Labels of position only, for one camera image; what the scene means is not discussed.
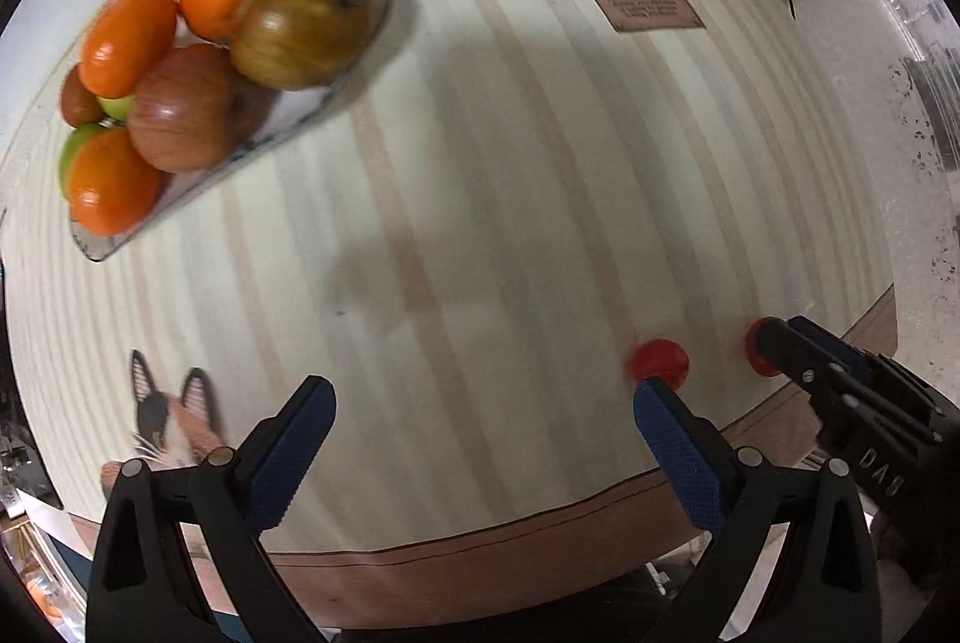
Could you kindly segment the floral fruit plate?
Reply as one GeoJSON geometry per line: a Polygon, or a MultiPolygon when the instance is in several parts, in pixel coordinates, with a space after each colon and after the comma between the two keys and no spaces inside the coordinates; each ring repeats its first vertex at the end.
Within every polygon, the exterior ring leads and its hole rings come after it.
{"type": "MultiPolygon", "coordinates": [[[[370,38],[368,38],[368,44],[364,45],[364,50],[368,50],[374,44],[377,36],[384,29],[384,21],[389,16],[391,1],[374,0],[370,38]]],[[[182,206],[189,205],[190,201],[195,200],[197,196],[219,184],[231,173],[242,169],[247,162],[254,161],[256,157],[265,154],[265,152],[276,148],[278,145],[283,145],[295,134],[316,123],[322,110],[332,102],[337,92],[345,86],[350,71],[356,63],[358,63],[358,58],[355,58],[327,86],[314,86],[309,89],[301,89],[301,91],[275,91],[274,100],[272,100],[267,115],[263,118],[262,125],[256,133],[252,134],[251,138],[244,141],[233,154],[229,155],[226,161],[215,167],[181,173],[181,175],[172,175],[167,180],[158,203],[151,209],[148,216],[130,229],[116,233],[116,235],[98,235],[98,233],[89,232],[82,224],[70,217],[68,227],[70,227],[71,237],[73,237],[73,242],[75,242],[78,250],[86,256],[88,262],[105,262],[112,253],[121,250],[130,240],[135,239],[140,232],[158,224],[164,217],[171,216],[182,206]]]]}

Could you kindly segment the reddish apple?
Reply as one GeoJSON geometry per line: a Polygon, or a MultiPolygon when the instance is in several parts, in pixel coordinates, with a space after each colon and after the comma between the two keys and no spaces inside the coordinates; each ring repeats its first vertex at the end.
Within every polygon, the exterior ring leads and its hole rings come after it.
{"type": "Polygon", "coordinates": [[[213,169],[252,138],[274,102],[239,74],[226,49],[185,45],[142,77],[127,116],[133,147],[167,173],[213,169]]]}

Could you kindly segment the brown kiwi-like fruit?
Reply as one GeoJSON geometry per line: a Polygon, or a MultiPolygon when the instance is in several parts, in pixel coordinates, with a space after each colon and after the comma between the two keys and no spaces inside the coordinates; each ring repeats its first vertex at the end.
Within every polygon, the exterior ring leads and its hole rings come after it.
{"type": "Polygon", "coordinates": [[[60,113],[69,127],[80,128],[88,123],[99,123],[106,118],[98,97],[83,86],[80,67],[75,65],[65,76],[60,91],[60,113]]]}

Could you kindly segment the striped cat table mat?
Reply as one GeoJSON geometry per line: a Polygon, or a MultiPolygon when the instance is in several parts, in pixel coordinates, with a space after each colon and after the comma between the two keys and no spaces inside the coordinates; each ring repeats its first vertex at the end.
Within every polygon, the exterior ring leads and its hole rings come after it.
{"type": "Polygon", "coordinates": [[[57,187],[60,79],[109,0],[25,0],[2,38],[16,380],[70,523],[135,451],[130,359],[212,380],[238,443],[308,375],[337,420],[265,544],[319,622],[534,606],[692,534],[636,432],[628,357],[779,462],[815,423],[750,368],[758,318],[893,352],[895,290],[850,125],[779,0],[392,0],[334,102],[101,263],[57,187]]]}

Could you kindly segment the red cherry tomato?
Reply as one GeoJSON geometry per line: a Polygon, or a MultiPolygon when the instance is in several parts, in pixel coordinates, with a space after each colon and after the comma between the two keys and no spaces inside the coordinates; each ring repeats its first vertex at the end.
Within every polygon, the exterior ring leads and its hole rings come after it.
{"type": "Polygon", "coordinates": [[[657,378],[677,391],[690,372],[690,357],[681,345],[669,339],[651,339],[638,345],[630,359],[631,377],[636,381],[657,378]]]}
{"type": "Polygon", "coordinates": [[[747,329],[747,334],[745,334],[745,339],[743,340],[743,352],[745,352],[745,357],[747,357],[748,365],[752,367],[752,370],[754,370],[757,375],[763,378],[775,378],[781,373],[781,370],[771,362],[768,362],[758,350],[757,338],[758,334],[760,334],[760,329],[763,328],[766,323],[772,321],[773,317],[758,318],[758,320],[750,324],[750,328],[747,329]]]}

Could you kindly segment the green apple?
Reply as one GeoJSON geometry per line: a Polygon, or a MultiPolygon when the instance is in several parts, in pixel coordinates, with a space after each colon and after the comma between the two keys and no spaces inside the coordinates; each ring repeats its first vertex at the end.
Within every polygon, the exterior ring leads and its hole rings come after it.
{"type": "Polygon", "coordinates": [[[76,155],[91,139],[96,138],[99,134],[106,133],[106,131],[107,128],[101,123],[85,123],[76,127],[65,139],[64,147],[60,151],[59,167],[57,167],[60,193],[64,198],[68,196],[68,174],[76,155]]]}
{"type": "Polygon", "coordinates": [[[130,94],[125,97],[98,97],[99,106],[104,113],[116,120],[116,122],[125,122],[127,116],[132,110],[135,95],[130,94]]]}

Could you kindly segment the orange fruit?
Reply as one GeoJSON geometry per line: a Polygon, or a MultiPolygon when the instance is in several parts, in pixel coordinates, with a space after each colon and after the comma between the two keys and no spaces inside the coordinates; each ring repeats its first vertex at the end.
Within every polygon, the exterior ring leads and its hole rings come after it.
{"type": "Polygon", "coordinates": [[[151,214],[166,188],[166,173],[150,166],[124,127],[96,134],[67,170],[70,216],[86,232],[112,237],[151,214]]]}
{"type": "Polygon", "coordinates": [[[178,32],[176,0],[116,0],[94,19],[82,45],[80,81],[106,99],[132,94],[178,32]]]}

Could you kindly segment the red-green apple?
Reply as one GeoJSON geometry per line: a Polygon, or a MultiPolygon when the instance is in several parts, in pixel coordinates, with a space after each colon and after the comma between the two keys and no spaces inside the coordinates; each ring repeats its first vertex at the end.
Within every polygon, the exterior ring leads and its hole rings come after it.
{"type": "Polygon", "coordinates": [[[376,0],[244,0],[229,58],[266,88],[325,86],[361,55],[375,25],[376,0]]]}

